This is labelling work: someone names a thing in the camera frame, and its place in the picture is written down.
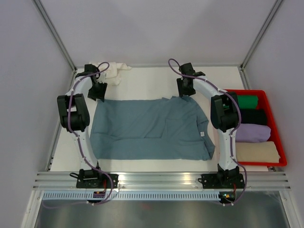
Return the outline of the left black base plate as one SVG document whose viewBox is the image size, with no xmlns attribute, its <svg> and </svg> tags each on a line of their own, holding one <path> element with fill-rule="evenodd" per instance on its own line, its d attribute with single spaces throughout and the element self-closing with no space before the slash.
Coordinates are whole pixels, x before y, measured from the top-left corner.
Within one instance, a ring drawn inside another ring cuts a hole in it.
<svg viewBox="0 0 304 228">
<path fill-rule="evenodd" d="M 116 173 L 109 174 L 110 178 L 112 179 L 113 184 L 111 185 L 110 179 L 102 174 L 101 178 L 97 179 L 78 179 L 76 182 L 77 189 L 115 189 L 118 185 L 118 177 L 119 175 Z"/>
</svg>

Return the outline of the rolled beige t-shirt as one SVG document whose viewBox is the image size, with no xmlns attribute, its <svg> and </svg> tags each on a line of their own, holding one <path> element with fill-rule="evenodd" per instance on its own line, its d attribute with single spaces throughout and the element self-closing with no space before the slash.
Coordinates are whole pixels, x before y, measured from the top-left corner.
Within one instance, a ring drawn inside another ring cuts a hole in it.
<svg viewBox="0 0 304 228">
<path fill-rule="evenodd" d="M 237 142 L 236 156 L 239 162 L 278 163 L 280 155 L 274 142 Z"/>
</svg>

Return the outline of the cream white t-shirt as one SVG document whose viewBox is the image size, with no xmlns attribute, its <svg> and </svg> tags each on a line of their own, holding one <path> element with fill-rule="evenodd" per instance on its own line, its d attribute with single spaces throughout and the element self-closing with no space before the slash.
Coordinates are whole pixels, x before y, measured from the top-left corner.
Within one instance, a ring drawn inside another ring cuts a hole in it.
<svg viewBox="0 0 304 228">
<path fill-rule="evenodd" d="M 107 73 L 106 83 L 109 86 L 119 85 L 122 80 L 121 73 L 123 71 L 129 71 L 132 69 L 132 67 L 126 65 L 125 63 L 109 62 L 109 64 L 102 64 L 101 62 L 90 62 L 90 64 L 96 66 L 99 71 L 103 71 L 106 69 L 106 67 L 108 67 L 104 72 Z"/>
</svg>

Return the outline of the rolled green t-shirt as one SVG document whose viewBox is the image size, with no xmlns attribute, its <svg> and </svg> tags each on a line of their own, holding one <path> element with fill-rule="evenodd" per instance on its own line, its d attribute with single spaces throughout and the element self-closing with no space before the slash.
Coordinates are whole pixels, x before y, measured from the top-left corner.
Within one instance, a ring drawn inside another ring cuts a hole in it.
<svg viewBox="0 0 304 228">
<path fill-rule="evenodd" d="M 238 106 L 240 109 L 256 109 L 258 97 L 255 95 L 238 95 Z"/>
</svg>

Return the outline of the aluminium frame post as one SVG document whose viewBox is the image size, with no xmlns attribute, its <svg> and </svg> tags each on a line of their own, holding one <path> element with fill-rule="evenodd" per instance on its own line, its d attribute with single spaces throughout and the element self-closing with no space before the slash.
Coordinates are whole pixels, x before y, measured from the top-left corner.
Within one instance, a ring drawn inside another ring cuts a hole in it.
<svg viewBox="0 0 304 228">
<path fill-rule="evenodd" d="M 241 65 L 240 65 L 240 69 L 242 71 L 245 70 L 250 59 L 252 58 L 252 55 L 254 54 L 255 50 L 257 49 L 259 43 L 261 42 L 262 38 L 264 37 L 265 33 L 267 32 L 268 28 L 270 27 L 273 19 L 275 18 L 276 14 L 280 10 L 283 3 L 284 3 L 284 0 L 275 0 L 271 10 L 269 11 L 266 19 L 264 20 L 264 22 L 262 24 L 257 36 L 255 37 L 249 51 L 247 52 L 244 60 L 242 61 Z"/>
<path fill-rule="evenodd" d="M 68 63 L 70 68 L 72 69 L 73 72 L 76 71 L 77 67 L 75 66 L 70 54 L 68 53 L 67 48 L 65 47 L 56 27 L 54 26 L 48 12 L 46 11 L 46 8 L 44 7 L 43 3 L 41 0 L 32 0 L 33 5 L 36 7 L 38 10 L 42 20 L 44 21 L 47 29 L 49 30 L 52 38 L 56 42 L 61 54 L 63 55 L 65 61 Z"/>
</svg>

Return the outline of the rolled lavender t-shirt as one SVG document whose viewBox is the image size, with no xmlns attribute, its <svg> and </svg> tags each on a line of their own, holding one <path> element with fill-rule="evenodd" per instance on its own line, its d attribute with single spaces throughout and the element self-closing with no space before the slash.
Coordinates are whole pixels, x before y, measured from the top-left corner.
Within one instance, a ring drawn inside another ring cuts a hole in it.
<svg viewBox="0 0 304 228">
<path fill-rule="evenodd" d="M 263 143 L 271 136 L 271 128 L 266 125 L 242 123 L 236 132 L 236 142 Z"/>
</svg>

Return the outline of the right aluminium frame post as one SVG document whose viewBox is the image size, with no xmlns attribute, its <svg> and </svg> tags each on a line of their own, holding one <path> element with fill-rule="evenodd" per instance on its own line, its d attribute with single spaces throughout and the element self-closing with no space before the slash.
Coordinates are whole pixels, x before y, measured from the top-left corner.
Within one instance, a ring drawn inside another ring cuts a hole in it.
<svg viewBox="0 0 304 228">
<path fill-rule="evenodd" d="M 245 70 L 250 59 L 252 58 L 252 55 L 254 54 L 255 50 L 257 49 L 259 43 L 261 42 L 262 38 L 264 37 L 265 33 L 267 32 L 268 28 L 270 27 L 273 19 L 275 18 L 276 14 L 280 10 L 283 3 L 284 3 L 284 0 L 275 0 L 271 10 L 269 11 L 266 19 L 264 20 L 264 22 L 262 24 L 257 36 L 255 37 L 249 51 L 247 52 L 244 60 L 242 61 L 241 65 L 240 65 L 240 69 L 242 71 Z"/>
</svg>

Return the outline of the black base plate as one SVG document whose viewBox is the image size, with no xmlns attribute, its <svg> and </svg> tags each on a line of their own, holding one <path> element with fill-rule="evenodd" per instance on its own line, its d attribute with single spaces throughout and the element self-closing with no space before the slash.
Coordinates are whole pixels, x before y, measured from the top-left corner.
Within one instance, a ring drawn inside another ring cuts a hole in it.
<svg viewBox="0 0 304 228">
<path fill-rule="evenodd" d="M 116 173 L 109 174 L 110 178 L 112 179 L 113 184 L 111 185 L 110 179 L 102 174 L 101 178 L 97 179 L 78 179 L 76 182 L 77 189 L 115 189 L 118 185 L 118 177 L 119 175 Z"/>
<path fill-rule="evenodd" d="M 202 174 L 198 182 L 202 184 L 204 189 L 243 189 L 245 187 L 242 174 L 235 177 L 220 177 L 215 173 Z"/>
</svg>

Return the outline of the left aluminium frame post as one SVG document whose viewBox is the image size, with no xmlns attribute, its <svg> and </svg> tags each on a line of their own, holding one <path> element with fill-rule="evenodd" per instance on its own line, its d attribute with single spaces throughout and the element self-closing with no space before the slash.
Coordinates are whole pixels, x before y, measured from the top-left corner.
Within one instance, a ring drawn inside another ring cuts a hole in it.
<svg viewBox="0 0 304 228">
<path fill-rule="evenodd" d="M 54 26 L 48 12 L 46 11 L 46 8 L 44 7 L 43 3 L 41 0 L 32 0 L 33 5 L 36 7 L 38 10 L 42 20 L 44 21 L 47 29 L 49 30 L 52 38 L 56 42 L 61 54 L 63 55 L 65 61 L 68 63 L 70 68 L 72 69 L 73 72 L 76 71 L 77 67 L 75 66 L 70 54 L 68 53 L 67 48 L 65 47 L 56 27 Z"/>
</svg>

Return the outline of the aluminium front rail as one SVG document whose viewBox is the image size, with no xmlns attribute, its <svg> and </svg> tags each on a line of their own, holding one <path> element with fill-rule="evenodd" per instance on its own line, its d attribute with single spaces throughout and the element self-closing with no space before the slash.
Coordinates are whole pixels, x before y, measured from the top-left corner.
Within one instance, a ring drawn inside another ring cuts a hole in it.
<svg viewBox="0 0 304 228">
<path fill-rule="evenodd" d="M 119 190 L 201 190 L 198 172 L 120 172 Z M 75 190 L 76 179 L 68 172 L 39 172 L 34 190 Z M 247 188 L 251 191 L 290 190 L 287 175 L 282 171 L 247 173 Z"/>
</svg>

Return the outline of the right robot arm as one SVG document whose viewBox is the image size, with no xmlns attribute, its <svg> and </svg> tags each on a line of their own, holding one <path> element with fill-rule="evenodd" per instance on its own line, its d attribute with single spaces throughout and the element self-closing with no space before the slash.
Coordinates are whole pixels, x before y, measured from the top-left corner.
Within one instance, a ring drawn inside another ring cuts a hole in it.
<svg viewBox="0 0 304 228">
<path fill-rule="evenodd" d="M 214 85 L 203 72 L 196 72 L 191 63 L 178 67 L 176 73 L 181 76 L 177 79 L 179 96 L 191 96 L 199 92 L 210 100 L 210 119 L 219 136 L 217 183 L 227 188 L 239 175 L 236 159 L 236 133 L 241 124 L 238 97 L 236 93 Z"/>
</svg>

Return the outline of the rolled black t-shirt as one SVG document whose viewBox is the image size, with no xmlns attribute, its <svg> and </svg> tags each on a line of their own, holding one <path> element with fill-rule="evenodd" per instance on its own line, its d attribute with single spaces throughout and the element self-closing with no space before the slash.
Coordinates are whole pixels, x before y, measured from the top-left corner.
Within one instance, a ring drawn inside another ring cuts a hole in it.
<svg viewBox="0 0 304 228">
<path fill-rule="evenodd" d="M 241 109 L 242 124 L 267 125 L 267 115 L 263 109 Z"/>
</svg>

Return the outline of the blue-grey t-shirt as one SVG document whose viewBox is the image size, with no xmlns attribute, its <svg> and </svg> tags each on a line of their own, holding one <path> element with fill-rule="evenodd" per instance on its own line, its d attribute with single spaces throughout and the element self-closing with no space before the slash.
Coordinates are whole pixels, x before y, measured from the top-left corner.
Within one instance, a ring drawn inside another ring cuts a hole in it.
<svg viewBox="0 0 304 228">
<path fill-rule="evenodd" d="M 90 141 L 98 159 L 211 160 L 209 120 L 191 97 L 98 102 Z"/>
</svg>

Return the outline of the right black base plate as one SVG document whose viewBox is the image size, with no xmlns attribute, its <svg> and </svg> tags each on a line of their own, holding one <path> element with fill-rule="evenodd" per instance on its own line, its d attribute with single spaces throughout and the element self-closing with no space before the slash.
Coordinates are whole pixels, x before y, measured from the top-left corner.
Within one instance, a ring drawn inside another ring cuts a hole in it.
<svg viewBox="0 0 304 228">
<path fill-rule="evenodd" d="M 220 177 L 215 173 L 202 174 L 198 182 L 202 184 L 204 189 L 243 189 L 245 187 L 242 174 L 235 177 Z"/>
</svg>

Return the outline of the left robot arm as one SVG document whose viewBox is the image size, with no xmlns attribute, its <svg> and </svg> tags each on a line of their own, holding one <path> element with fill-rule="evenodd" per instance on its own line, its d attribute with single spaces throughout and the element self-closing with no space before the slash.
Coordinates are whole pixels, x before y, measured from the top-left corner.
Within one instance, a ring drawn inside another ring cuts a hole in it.
<svg viewBox="0 0 304 228">
<path fill-rule="evenodd" d="M 89 139 L 90 113 L 86 98 L 105 101 L 107 83 L 98 80 L 104 76 L 109 66 L 108 62 L 102 62 L 98 66 L 86 64 L 84 72 L 75 76 L 69 91 L 57 97 L 60 124 L 71 134 L 80 155 L 80 170 L 74 176 L 79 181 L 87 180 L 93 188 L 102 186 L 105 173 L 100 169 Z"/>
</svg>

